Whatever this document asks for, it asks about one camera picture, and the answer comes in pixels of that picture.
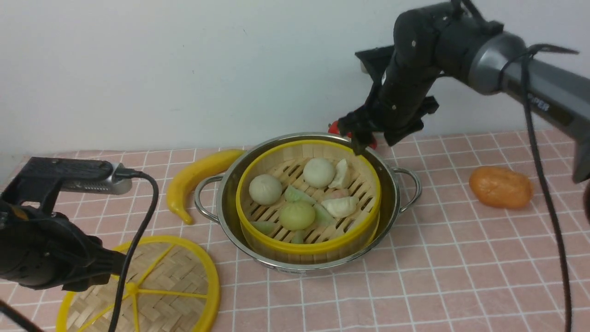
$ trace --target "pot handle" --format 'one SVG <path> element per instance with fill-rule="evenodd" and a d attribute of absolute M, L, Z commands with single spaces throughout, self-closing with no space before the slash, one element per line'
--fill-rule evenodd
<path fill-rule="evenodd" d="M 207 217 L 207 219 L 215 223 L 219 223 L 219 217 L 207 211 L 207 209 L 203 206 L 203 203 L 201 202 L 201 192 L 203 191 L 203 188 L 205 188 L 205 186 L 209 183 L 219 182 L 221 180 L 223 180 L 223 175 L 214 175 L 212 177 L 208 177 L 201 181 L 201 183 L 199 183 L 195 189 L 196 209 L 199 210 L 203 216 Z"/>
<path fill-rule="evenodd" d="M 408 204 L 402 206 L 402 208 L 399 210 L 399 213 L 403 213 L 405 210 L 407 210 L 409 207 L 411 207 L 412 204 L 414 204 L 418 200 L 418 198 L 420 198 L 420 195 L 422 195 L 422 183 L 420 182 L 420 178 L 418 177 L 418 174 L 416 174 L 410 170 L 406 170 L 405 168 L 401 168 L 401 167 L 393 167 L 392 171 L 394 173 L 403 173 L 403 174 L 409 175 L 410 177 L 412 177 L 412 180 L 416 184 L 416 192 L 414 193 L 414 196 L 412 197 L 412 199 L 409 200 Z"/>

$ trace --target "yellow banana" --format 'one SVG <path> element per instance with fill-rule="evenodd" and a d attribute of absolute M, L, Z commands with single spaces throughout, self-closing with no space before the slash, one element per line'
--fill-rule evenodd
<path fill-rule="evenodd" d="M 186 224 L 193 224 L 194 220 L 186 212 L 185 207 L 188 195 L 207 177 L 226 171 L 244 153 L 244 150 L 238 149 L 216 152 L 193 162 L 178 172 L 172 179 L 166 193 L 166 202 L 170 212 L 179 216 Z"/>

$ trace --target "bamboo steamer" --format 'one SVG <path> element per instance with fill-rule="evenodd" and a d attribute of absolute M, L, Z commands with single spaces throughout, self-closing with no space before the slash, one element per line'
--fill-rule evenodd
<path fill-rule="evenodd" d="M 130 243 L 114 248 L 126 252 Z M 144 237 L 131 265 L 116 331 L 211 330 L 219 309 L 215 264 L 198 245 L 174 236 Z M 80 293 L 68 292 L 58 332 L 106 332 L 119 279 Z"/>
<path fill-rule="evenodd" d="M 294 232 L 278 223 L 279 211 L 287 203 L 284 196 L 272 206 L 261 206 L 252 200 L 248 188 L 256 176 L 270 174 L 279 179 L 283 193 L 292 185 L 319 202 L 335 189 L 313 188 L 303 181 L 304 166 L 316 157 L 325 158 L 334 166 L 342 159 L 347 160 L 352 171 L 348 189 L 359 203 L 353 214 L 337 219 L 333 225 L 308 227 L 304 231 L 304 243 L 293 244 L 290 241 Z M 381 184 L 371 163 L 363 156 L 355 156 L 345 145 L 319 139 L 288 142 L 261 154 L 244 171 L 236 192 L 238 216 L 248 244 L 260 255 L 293 264 L 335 261 L 366 247 L 375 236 L 380 204 Z M 265 235 L 252 225 L 256 221 L 270 221 L 276 227 Z"/>

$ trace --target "table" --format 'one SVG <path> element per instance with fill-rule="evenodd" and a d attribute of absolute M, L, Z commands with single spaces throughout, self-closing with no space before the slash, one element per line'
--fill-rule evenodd
<path fill-rule="evenodd" d="M 575 330 L 590 326 L 590 226 L 571 181 L 574 144 L 554 130 L 537 132 L 545 172 L 559 212 L 570 264 Z M 363 259 L 336 275 L 298 277 L 270 271 L 239 252 L 219 226 L 194 206 L 195 225 L 167 211 L 172 177 L 214 149 L 76 151 L 66 158 L 122 162 L 157 179 L 158 212 L 146 235 L 174 235 L 201 245 L 222 283 L 214 331 L 471 332 L 562 331 L 563 287 L 552 226 L 525 132 L 410 136 L 378 152 L 422 179 L 417 204 Z M 479 165 L 508 165 L 535 183 L 532 203 L 519 211 L 480 204 L 468 187 Z M 409 179 L 401 184 L 412 193 Z M 217 188 L 202 196 L 215 210 Z M 150 202 L 147 182 L 123 196 L 62 193 L 55 210 L 108 248 L 130 241 Z M 31 291 L 0 282 L 0 297 L 53 331 L 63 292 Z M 6 319 L 0 331 L 18 331 Z"/>

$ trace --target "orange toy potato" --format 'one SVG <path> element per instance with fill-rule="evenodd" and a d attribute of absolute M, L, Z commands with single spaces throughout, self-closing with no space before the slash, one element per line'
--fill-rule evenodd
<path fill-rule="evenodd" d="M 469 178 L 469 187 L 484 205 L 501 209 L 521 209 L 533 198 L 530 180 L 503 167 L 476 168 Z"/>

